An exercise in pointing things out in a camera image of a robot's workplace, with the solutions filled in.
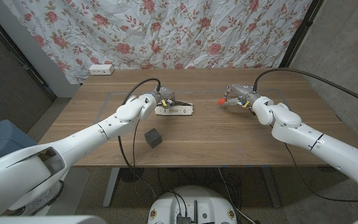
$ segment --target white wall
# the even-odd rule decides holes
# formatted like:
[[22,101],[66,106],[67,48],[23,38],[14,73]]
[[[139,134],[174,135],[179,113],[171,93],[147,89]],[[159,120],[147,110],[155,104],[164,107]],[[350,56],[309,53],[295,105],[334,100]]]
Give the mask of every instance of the white wall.
[[[324,1],[290,67],[358,94],[358,1]],[[358,100],[320,81],[308,81],[358,137]]]
[[38,46],[27,29],[22,26],[7,6],[0,0],[0,25],[22,50],[42,78],[57,97],[71,98],[80,88],[79,84],[70,84],[56,63]]

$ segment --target small box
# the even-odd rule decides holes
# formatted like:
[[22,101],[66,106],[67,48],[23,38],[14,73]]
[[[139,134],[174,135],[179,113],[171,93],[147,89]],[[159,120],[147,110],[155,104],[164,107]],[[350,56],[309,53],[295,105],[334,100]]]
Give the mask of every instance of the small box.
[[92,65],[89,68],[91,75],[111,75],[114,71],[113,65]]
[[162,142],[161,134],[158,133],[155,128],[151,129],[150,131],[147,131],[144,134],[144,137],[146,138],[147,143],[152,147],[152,149],[154,149]]

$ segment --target black cord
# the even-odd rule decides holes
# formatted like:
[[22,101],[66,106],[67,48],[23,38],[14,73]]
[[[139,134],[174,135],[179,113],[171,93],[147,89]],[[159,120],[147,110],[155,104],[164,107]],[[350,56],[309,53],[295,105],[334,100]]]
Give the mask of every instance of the black cord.
[[143,80],[143,81],[141,81],[140,83],[138,83],[134,88],[132,88],[132,89],[129,91],[129,93],[128,93],[127,96],[125,97],[124,101],[122,102],[122,105],[124,105],[124,104],[127,102],[128,98],[132,95],[132,93],[133,93],[139,86],[141,86],[141,85],[143,85],[144,83],[147,83],[147,82],[149,82],[149,81],[157,81],[157,82],[158,82],[158,85],[157,85],[157,89],[156,89],[155,91],[157,91],[157,92],[160,91],[160,87],[161,87],[161,82],[160,82],[160,80],[158,80],[158,79],[156,79],[156,78],[148,78],[148,79]]
[[196,174],[194,173],[193,168],[191,168],[191,173],[193,174],[194,179],[197,181],[197,184],[200,184],[200,181],[197,179]]
[[179,203],[179,200],[178,200],[178,197],[176,194],[174,194],[175,198],[177,198],[177,202],[178,202],[178,205],[179,205],[179,214],[181,216],[181,210],[180,210],[180,203]]
[[[223,177],[223,174],[221,172],[221,168],[218,168],[218,171],[219,171],[219,176],[220,178],[222,178],[223,180],[223,184],[225,185],[226,187],[226,190],[227,190],[227,194],[229,195],[229,199],[230,199],[230,203],[231,205],[233,206],[234,210],[237,211],[237,210],[240,210],[240,208],[237,208],[236,205],[234,204],[234,202],[232,201],[232,197],[231,197],[231,194],[229,192],[229,188],[228,188],[228,185],[227,185],[227,182],[225,181],[224,177]],[[249,217],[245,216],[244,214],[241,214],[242,216],[244,216],[244,218],[248,219],[248,221],[252,222],[252,223],[255,223],[254,221],[252,221]]]
[[[146,82],[149,82],[149,81],[157,81],[157,82],[158,82],[158,85],[157,85],[156,91],[160,91],[160,87],[161,87],[160,80],[158,80],[158,79],[156,79],[156,78],[148,78],[148,79],[143,80],[143,81],[141,81],[140,83],[138,83],[138,84],[127,94],[127,96],[125,97],[124,101],[122,102],[122,105],[124,105],[124,104],[126,103],[126,101],[128,100],[128,98],[132,95],[132,93],[133,93],[139,86],[141,86],[142,84],[144,84],[144,83],[146,83]],[[155,192],[154,192],[154,189],[152,188],[152,186],[151,186],[145,179],[143,179],[141,176],[137,175],[137,174],[135,173],[134,168],[132,168],[132,166],[129,164],[129,162],[128,162],[128,160],[127,160],[127,157],[125,156],[124,148],[122,148],[121,136],[118,136],[118,145],[119,145],[119,148],[120,148],[120,150],[121,150],[122,157],[124,158],[125,163],[127,164],[129,170],[130,170],[137,178],[139,178],[140,180],[143,180],[143,181],[150,187],[150,189],[151,189],[152,192],[153,192],[154,200],[155,200]]]
[[253,89],[253,90],[256,91],[257,85],[258,85],[258,80],[259,80],[262,76],[264,76],[264,75],[266,75],[266,74],[268,74],[268,73],[270,73],[270,72],[275,72],[275,71],[295,72],[295,73],[299,73],[299,74],[302,74],[302,75],[306,75],[306,76],[315,78],[315,79],[317,79],[317,80],[320,80],[320,81],[322,81],[322,82],[327,83],[328,85],[331,85],[331,86],[337,88],[338,90],[342,90],[342,91],[344,91],[345,93],[347,93],[347,94],[349,94],[349,95],[352,95],[352,96],[354,96],[354,97],[356,97],[356,98],[358,99],[358,94],[357,94],[357,93],[354,93],[354,92],[352,92],[352,91],[350,91],[350,90],[347,90],[347,89],[341,87],[340,85],[337,85],[337,84],[335,84],[335,83],[333,83],[333,82],[331,82],[331,81],[328,81],[328,80],[326,80],[326,79],[324,79],[324,78],[318,77],[317,75],[313,75],[313,74],[311,74],[311,73],[304,72],[304,71],[300,71],[300,70],[296,70],[296,69],[292,69],[292,68],[273,68],[273,69],[270,69],[270,70],[267,70],[267,71],[263,72],[262,74],[260,74],[260,75],[256,78],[255,83],[254,83],[254,89]]
[[[213,169],[212,168],[212,172],[208,172],[210,169],[205,168],[205,178],[203,180],[203,183],[201,184],[202,186],[205,187],[211,187],[214,183],[221,183],[224,184],[222,178],[220,177],[220,175],[217,173],[217,169]],[[178,174],[178,181],[180,181],[179,175],[180,173],[182,173],[186,179],[188,179],[188,181],[191,184],[197,184],[200,180],[196,180],[196,174],[194,173],[193,176],[195,178],[191,178],[189,177],[186,172],[184,171],[184,169],[179,169],[179,171],[177,172]],[[227,178],[226,180],[226,185],[229,187],[230,190],[230,194],[233,196],[233,203],[235,204],[235,207],[240,209],[242,207],[242,182],[241,182],[241,178],[233,173],[228,173],[229,178]],[[239,212],[236,210],[236,217],[237,219],[237,223],[240,224],[241,222],[241,216],[239,215]]]
[[135,138],[136,138],[136,130],[137,130],[137,126],[139,125],[139,121],[140,120],[137,120],[137,124],[136,124],[136,128],[135,128],[135,133],[134,133],[134,142],[132,144],[132,157],[133,157],[133,160],[134,160],[134,169],[135,169]]
[[185,205],[185,217],[187,217],[187,206],[186,206],[186,202],[184,201],[183,197],[181,197],[180,194],[174,192],[173,190],[169,190],[169,191],[167,191],[167,192],[173,193],[173,194],[175,194],[175,195],[177,195],[177,196],[180,197],[180,199],[183,201],[183,204]]
[[158,181],[160,182],[160,186],[161,186],[161,189],[162,189],[162,193],[164,194],[164,193],[165,193],[165,190],[164,190],[164,187],[162,186],[162,183],[161,183],[160,168],[158,168],[157,175],[158,175]]
[[298,165],[296,164],[295,159],[294,159],[293,156],[292,156],[291,150],[288,148],[288,146],[287,146],[286,143],[284,143],[284,145],[285,145],[286,149],[288,150],[288,152],[289,152],[290,155],[291,155],[292,161],[293,161],[293,163],[295,164],[296,171],[298,172],[298,174],[299,174],[299,176],[301,177],[303,183],[306,185],[306,187],[309,189],[309,191],[310,191],[311,193],[313,193],[315,196],[318,196],[318,197],[321,197],[321,198],[323,198],[323,199],[330,200],[330,201],[333,201],[333,202],[356,202],[356,203],[358,203],[358,200],[343,200],[343,199],[327,198],[327,197],[321,196],[321,195],[317,194],[316,192],[314,192],[314,191],[309,187],[309,185],[306,183],[306,181],[305,181],[305,179],[303,178],[301,172],[299,171]]

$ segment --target wooden table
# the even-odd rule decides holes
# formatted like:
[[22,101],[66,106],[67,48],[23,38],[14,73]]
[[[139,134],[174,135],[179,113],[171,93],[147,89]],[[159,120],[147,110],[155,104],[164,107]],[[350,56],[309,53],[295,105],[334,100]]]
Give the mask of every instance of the wooden table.
[[[271,127],[261,125],[256,116],[240,106],[223,107],[229,84],[253,85],[266,69],[196,70],[116,70],[108,76],[90,76],[78,90],[40,143],[65,138],[113,114],[127,92],[146,78],[158,78],[176,92],[176,99],[194,104],[192,116],[151,114],[139,123],[135,141],[137,167],[243,167],[294,166],[282,142],[271,135]],[[152,91],[156,82],[142,85],[141,93]],[[286,103],[307,125],[358,147],[358,140],[329,106],[298,74],[273,72],[260,79],[258,92],[275,104]],[[156,128],[163,143],[154,149],[144,133]],[[133,133],[122,137],[124,151],[132,160]],[[320,166],[324,162],[310,152],[290,146],[300,166]],[[76,166],[125,167],[114,138],[95,150]]]

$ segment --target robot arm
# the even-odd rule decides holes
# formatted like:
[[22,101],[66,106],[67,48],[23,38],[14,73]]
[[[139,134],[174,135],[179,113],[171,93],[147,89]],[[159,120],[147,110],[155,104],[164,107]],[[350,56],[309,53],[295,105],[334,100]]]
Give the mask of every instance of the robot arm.
[[[138,98],[131,96],[113,115],[98,124],[59,141],[27,147],[0,158],[0,214],[33,201],[82,157],[111,138],[133,132],[138,119],[146,120],[158,103],[174,96],[166,87]],[[38,156],[42,151],[54,156],[42,161]]]
[[[227,94],[238,95],[226,100]],[[252,86],[229,85],[225,97],[218,101],[221,105],[240,104],[256,114],[263,125],[273,124],[272,135],[275,139],[310,151],[321,160],[347,175],[358,183],[358,149],[302,123],[296,113],[266,96],[254,92]]]

